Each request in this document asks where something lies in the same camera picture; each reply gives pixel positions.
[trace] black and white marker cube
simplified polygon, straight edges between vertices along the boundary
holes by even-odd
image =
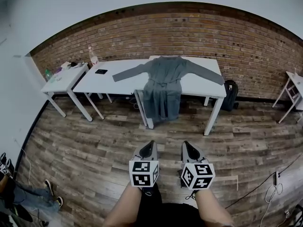
[[[186,163],[181,175],[189,190],[208,189],[214,180],[213,164]]]
[[[6,166],[0,162],[0,172],[2,172],[4,175],[8,173]]]
[[[159,161],[129,161],[133,187],[153,187],[159,176]]]

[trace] black cable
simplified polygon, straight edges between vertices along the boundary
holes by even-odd
[[[35,214],[32,214],[32,213],[29,213],[29,214],[38,218],[38,223],[39,223],[40,226],[42,226],[42,227],[47,226],[47,225],[45,225],[45,222],[39,218],[40,212],[39,212],[39,209],[37,209],[37,210],[38,210],[38,216],[36,216]]]
[[[289,168],[297,159],[299,159],[299,157],[302,155],[303,153],[301,153],[291,164],[289,164],[284,170],[282,170],[280,172],[280,174],[282,172],[284,172],[287,168]],[[258,189],[264,182],[266,182],[272,175],[276,174],[275,172],[270,174],[259,186],[257,186],[256,188],[254,188],[252,191],[250,191],[249,193],[245,194],[243,197],[239,198],[238,200],[236,200],[234,203],[232,203],[231,205],[227,206],[226,209],[228,209],[230,206],[234,205],[235,203],[239,202],[241,199],[244,199],[246,196],[248,196],[249,194],[251,194],[253,191],[255,191],[256,189]]]
[[[302,155],[302,153],[296,158],[296,160],[299,159],[299,157],[300,157],[301,155]],[[294,160],[287,168],[289,168],[296,160]],[[287,168],[285,168],[282,172],[284,172]],[[282,172],[280,172],[280,174],[281,174]]]
[[[196,200],[196,198],[195,198],[195,193],[197,192],[198,190],[194,190],[192,193],[191,193],[191,195],[189,195],[189,196],[187,196],[185,199],[186,200],[189,200],[190,198],[192,198],[193,200]]]

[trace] white wall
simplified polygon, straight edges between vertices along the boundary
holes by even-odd
[[[132,5],[163,1],[208,2],[265,17],[303,38],[303,0],[11,0],[9,13],[21,54],[59,31],[91,16]]]
[[[0,7],[0,154],[7,153],[15,165],[24,139],[45,103],[41,85],[25,58],[15,58],[19,42],[9,26],[6,8]]]

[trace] black backpack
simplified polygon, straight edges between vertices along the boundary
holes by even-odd
[[[225,111],[231,111],[233,109],[237,109],[239,106],[239,103],[235,103],[236,97],[238,95],[238,85],[233,80],[227,80],[224,83],[225,91],[226,91],[226,97],[223,100],[221,109]]]

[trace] person's foot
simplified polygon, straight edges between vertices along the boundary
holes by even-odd
[[[62,205],[63,205],[63,198],[62,197],[58,197],[57,198],[57,202],[59,203],[59,208],[61,208]]]
[[[47,179],[45,180],[45,185],[46,187],[50,190],[51,195],[53,196],[53,189],[52,189],[52,184],[50,181],[48,181]]]

